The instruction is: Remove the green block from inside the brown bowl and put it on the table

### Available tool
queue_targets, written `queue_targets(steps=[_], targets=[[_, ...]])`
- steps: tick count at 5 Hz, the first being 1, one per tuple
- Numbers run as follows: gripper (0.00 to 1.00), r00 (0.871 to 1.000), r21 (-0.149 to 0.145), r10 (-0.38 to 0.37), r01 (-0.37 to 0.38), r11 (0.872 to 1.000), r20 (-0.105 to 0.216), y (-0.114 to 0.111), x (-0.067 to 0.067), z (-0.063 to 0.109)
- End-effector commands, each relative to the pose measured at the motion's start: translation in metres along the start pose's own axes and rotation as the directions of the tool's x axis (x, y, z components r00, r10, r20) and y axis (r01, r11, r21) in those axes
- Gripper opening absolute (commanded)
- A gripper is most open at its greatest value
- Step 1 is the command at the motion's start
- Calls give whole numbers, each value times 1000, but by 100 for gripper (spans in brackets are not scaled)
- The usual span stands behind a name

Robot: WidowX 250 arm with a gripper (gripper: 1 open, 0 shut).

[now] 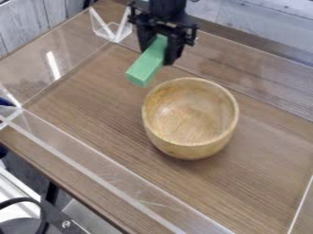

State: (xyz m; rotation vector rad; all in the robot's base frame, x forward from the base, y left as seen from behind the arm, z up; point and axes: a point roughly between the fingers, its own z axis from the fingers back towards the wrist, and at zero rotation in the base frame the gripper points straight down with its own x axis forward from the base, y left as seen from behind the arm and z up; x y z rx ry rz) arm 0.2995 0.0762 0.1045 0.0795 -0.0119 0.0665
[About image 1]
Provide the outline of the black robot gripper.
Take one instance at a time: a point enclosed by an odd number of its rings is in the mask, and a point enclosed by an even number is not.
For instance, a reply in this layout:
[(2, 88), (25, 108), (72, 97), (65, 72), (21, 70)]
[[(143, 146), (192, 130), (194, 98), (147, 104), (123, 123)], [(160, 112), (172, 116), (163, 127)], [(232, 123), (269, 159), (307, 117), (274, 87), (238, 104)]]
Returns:
[(186, 13), (187, 0), (131, 0), (128, 22), (136, 27), (140, 51), (144, 52), (157, 35), (167, 38), (163, 64), (171, 66), (184, 45), (192, 46), (198, 25)]

